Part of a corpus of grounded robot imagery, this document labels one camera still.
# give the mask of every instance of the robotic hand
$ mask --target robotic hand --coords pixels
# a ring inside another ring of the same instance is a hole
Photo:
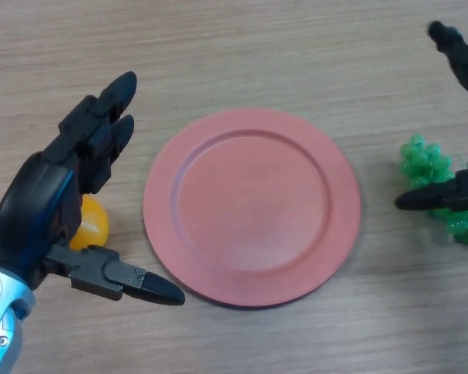
[[[434,21],[428,27],[428,35],[438,51],[446,55],[452,72],[468,91],[468,44],[461,34],[454,27]],[[468,210],[468,169],[457,171],[447,182],[432,183],[403,193],[395,199],[395,206],[400,210]]]
[[[26,160],[0,202],[0,374],[20,355],[21,323],[34,307],[33,291],[50,273],[111,300],[125,293],[165,305],[185,302],[173,283],[120,261],[115,251],[68,246],[81,223],[82,195],[109,180],[133,134],[133,117],[120,117],[136,89],[135,74],[127,72],[99,97],[85,97],[59,124],[54,141]]]

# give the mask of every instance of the screw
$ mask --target screw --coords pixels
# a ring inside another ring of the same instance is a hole
[[[9,339],[7,337],[0,337],[0,347],[4,347],[9,343]]]

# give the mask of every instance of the plastic grapes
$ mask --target plastic grapes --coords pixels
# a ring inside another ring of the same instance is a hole
[[[439,144],[426,144],[421,134],[411,136],[409,142],[400,147],[400,154],[402,156],[400,171],[406,176],[410,189],[454,178],[452,158],[442,153]],[[456,240],[468,244],[468,211],[452,212],[440,209],[433,210],[430,214],[444,221],[448,231]]]

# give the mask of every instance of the yellow ball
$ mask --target yellow ball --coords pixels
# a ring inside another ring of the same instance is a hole
[[[82,196],[81,225],[69,243],[72,250],[80,251],[89,245],[104,246],[108,240],[109,220],[104,207],[89,195]]]

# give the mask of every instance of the wood grain surface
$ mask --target wood grain surface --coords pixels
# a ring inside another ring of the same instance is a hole
[[[0,199],[73,106],[127,70],[136,131],[98,197],[124,260],[166,275],[144,234],[144,182],[165,143],[213,111],[312,121],[363,193],[345,266],[278,309],[110,302],[49,277],[14,372],[468,373],[468,249],[392,205],[412,133],[468,161],[468,94],[426,36],[433,19],[468,37],[468,0],[1,0]]]

